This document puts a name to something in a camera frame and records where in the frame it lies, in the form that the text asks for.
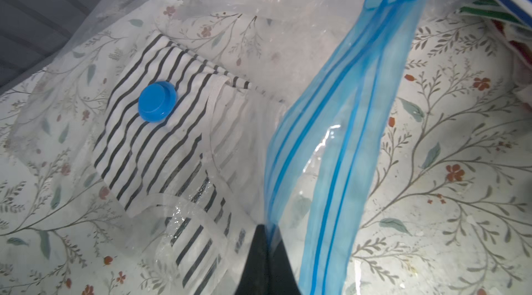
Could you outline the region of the red white striped tank top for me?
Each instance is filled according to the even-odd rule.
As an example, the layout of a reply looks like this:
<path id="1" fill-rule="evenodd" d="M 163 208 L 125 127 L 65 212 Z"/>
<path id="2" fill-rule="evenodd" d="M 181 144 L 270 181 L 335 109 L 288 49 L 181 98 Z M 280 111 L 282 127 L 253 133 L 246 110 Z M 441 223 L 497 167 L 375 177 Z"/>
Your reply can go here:
<path id="1" fill-rule="evenodd" d="M 531 30 L 495 19 L 489 19 L 488 23 L 495 36 L 513 54 L 513 93 L 531 110 Z"/>

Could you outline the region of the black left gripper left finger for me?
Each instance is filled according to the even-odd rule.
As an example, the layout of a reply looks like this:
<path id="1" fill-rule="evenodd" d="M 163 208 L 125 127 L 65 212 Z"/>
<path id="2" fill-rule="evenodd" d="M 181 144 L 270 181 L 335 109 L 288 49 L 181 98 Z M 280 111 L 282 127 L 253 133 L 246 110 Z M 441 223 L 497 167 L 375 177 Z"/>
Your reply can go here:
<path id="1" fill-rule="evenodd" d="M 266 294 L 266 234 L 264 225 L 256 227 L 241 281 L 234 294 Z"/>

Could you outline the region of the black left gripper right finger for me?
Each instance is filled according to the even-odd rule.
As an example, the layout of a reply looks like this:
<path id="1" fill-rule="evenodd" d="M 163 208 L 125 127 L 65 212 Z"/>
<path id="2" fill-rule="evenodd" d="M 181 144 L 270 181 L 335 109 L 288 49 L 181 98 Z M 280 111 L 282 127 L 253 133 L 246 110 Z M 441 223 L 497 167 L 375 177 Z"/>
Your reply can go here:
<path id="1" fill-rule="evenodd" d="M 282 239 L 270 250 L 268 260 L 269 279 L 267 294 L 300 295 L 297 282 Z"/>

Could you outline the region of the green white striped garment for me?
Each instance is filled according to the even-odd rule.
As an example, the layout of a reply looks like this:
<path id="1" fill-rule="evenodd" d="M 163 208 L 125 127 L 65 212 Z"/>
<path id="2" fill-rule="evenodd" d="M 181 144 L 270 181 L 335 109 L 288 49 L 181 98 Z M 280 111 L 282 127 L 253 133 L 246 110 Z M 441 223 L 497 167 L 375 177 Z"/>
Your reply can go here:
<path id="1" fill-rule="evenodd" d="M 524 29 L 531 30 L 531 27 L 522 23 L 514 14 L 499 5 L 495 0 L 476 0 L 458 8 L 457 15 L 478 16 L 486 19 L 497 20 L 513 24 Z"/>

